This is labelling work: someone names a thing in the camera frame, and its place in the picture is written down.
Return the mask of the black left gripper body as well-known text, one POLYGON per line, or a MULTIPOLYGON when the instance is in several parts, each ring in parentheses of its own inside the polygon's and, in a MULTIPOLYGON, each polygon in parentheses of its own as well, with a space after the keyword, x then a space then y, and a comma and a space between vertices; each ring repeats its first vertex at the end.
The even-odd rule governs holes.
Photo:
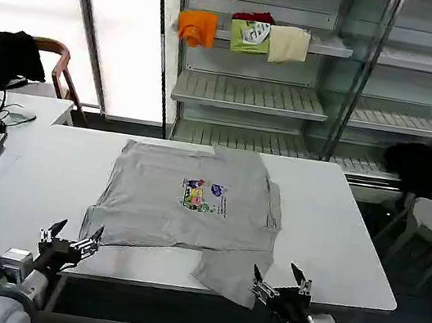
POLYGON ((81 253, 79 249, 72 247, 68 240, 55 238, 49 242, 43 241, 38 244, 38 258, 34 268, 39 271, 57 273, 67 264, 74 266, 79 263, 81 253))

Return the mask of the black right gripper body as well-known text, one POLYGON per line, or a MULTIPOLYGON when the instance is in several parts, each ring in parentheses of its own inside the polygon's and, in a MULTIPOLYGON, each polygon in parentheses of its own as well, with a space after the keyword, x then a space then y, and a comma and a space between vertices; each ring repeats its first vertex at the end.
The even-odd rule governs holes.
POLYGON ((277 296, 270 299, 269 308, 282 320, 308 323, 311 295, 298 287, 275 288, 277 296))

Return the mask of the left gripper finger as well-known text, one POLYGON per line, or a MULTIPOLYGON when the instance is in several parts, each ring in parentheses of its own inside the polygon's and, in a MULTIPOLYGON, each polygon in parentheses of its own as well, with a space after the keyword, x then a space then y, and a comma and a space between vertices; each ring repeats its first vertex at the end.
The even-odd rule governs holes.
POLYGON ((40 230, 39 241, 41 243, 49 243, 60 233, 67 223, 67 219, 55 222, 48 229, 40 230))
POLYGON ((81 257, 89 257, 93 255, 100 247, 104 227, 98 228, 92 236, 70 244, 70 247, 81 257))

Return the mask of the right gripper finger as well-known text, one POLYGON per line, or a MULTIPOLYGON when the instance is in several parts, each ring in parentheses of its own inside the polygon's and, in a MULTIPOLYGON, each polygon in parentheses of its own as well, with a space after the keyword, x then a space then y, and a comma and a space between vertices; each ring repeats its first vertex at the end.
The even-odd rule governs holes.
POLYGON ((295 278, 295 282, 297 283, 299 294, 311 295, 310 291, 312 281, 306 279, 303 271, 301 271, 300 268, 295 265, 295 263, 292 262, 290 267, 292 273, 294 274, 293 277, 295 278))
POLYGON ((268 300, 274 298, 275 289, 266 284, 263 280, 262 273, 257 264, 254 264, 254 281, 252 286, 252 293, 261 302, 267 303, 268 300))

